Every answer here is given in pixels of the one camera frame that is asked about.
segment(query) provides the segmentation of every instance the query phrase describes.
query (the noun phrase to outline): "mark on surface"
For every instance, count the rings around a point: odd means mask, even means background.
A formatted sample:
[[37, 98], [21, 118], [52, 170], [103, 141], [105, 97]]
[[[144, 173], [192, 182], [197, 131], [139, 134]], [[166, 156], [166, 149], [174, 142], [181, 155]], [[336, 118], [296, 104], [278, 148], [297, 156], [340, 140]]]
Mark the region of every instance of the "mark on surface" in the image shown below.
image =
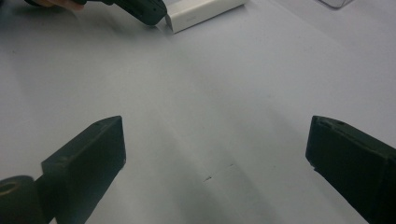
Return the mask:
[[204, 180], [204, 182], [210, 180], [212, 178], [212, 176], [208, 176], [207, 179]]

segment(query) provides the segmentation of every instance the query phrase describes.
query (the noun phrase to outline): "black plastic part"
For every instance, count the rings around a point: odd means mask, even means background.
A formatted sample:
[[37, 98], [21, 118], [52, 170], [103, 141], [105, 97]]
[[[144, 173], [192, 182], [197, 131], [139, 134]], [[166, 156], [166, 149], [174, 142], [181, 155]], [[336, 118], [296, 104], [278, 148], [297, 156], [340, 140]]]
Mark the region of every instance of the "black plastic part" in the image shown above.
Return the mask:
[[0, 224], [85, 223], [126, 161], [120, 116], [88, 127], [42, 162], [43, 175], [0, 181]]
[[[73, 0], [74, 2], [85, 5], [87, 1], [103, 2], [108, 6], [116, 4], [129, 14], [145, 23], [146, 25], [156, 25], [167, 14], [166, 5], [163, 0]], [[25, 0], [32, 6], [40, 7], [33, 0]]]
[[369, 223], [396, 223], [395, 148], [342, 121], [314, 116], [305, 156]]
[[121, 117], [100, 120], [44, 160], [58, 224], [85, 223], [126, 161]]
[[34, 7], [41, 7], [39, 4], [37, 4], [33, 0], [25, 0], [25, 2], [27, 2], [29, 5], [34, 6]]
[[18, 175], [0, 181], [0, 223], [46, 223], [32, 177]]

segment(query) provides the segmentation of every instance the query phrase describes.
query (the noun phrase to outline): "hand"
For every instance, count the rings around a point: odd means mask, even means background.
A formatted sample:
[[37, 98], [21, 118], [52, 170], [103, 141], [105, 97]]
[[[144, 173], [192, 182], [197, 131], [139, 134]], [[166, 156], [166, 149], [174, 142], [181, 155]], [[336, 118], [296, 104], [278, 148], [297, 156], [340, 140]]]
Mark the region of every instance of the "hand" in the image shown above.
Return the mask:
[[43, 7], [53, 7], [53, 6], [58, 6], [58, 7], [64, 7], [70, 10], [75, 10], [79, 11], [84, 8], [83, 5], [77, 4], [73, 2], [72, 0], [35, 0], [36, 3]]

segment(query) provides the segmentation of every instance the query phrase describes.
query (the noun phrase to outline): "white object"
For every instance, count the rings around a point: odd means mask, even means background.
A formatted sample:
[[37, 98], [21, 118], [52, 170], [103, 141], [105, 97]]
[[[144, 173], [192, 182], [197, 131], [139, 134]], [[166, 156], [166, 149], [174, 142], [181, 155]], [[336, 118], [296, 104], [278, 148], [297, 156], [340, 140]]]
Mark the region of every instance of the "white object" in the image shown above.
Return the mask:
[[174, 33], [206, 21], [248, 0], [180, 0], [167, 7], [166, 23]]

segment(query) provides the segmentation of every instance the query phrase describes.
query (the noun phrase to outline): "white surface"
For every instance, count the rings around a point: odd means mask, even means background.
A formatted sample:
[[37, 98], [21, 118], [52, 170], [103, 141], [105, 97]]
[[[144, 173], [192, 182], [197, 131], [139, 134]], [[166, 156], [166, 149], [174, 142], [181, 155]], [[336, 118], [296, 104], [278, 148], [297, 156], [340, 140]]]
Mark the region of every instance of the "white surface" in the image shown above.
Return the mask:
[[321, 115], [396, 147], [394, 0], [251, 0], [178, 35], [26, 8], [0, 13], [1, 179], [122, 115], [128, 161], [88, 223], [366, 223], [305, 143]]
[[248, 0], [179, 0], [167, 4], [166, 23], [174, 33], [218, 16]]

